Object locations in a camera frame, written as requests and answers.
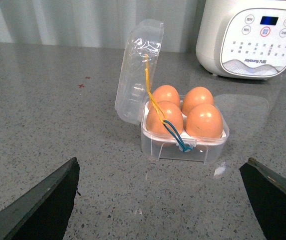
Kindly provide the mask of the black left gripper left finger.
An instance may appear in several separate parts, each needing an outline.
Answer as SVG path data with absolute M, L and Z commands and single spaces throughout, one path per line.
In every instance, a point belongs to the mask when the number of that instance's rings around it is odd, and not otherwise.
M 0 211 L 0 240 L 61 240 L 78 194 L 80 166 L 71 158 Z

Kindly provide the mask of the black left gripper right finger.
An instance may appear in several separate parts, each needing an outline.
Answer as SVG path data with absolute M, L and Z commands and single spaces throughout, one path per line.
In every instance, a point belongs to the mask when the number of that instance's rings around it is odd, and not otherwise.
M 253 157 L 240 167 L 259 225 L 268 240 L 286 240 L 286 178 Z

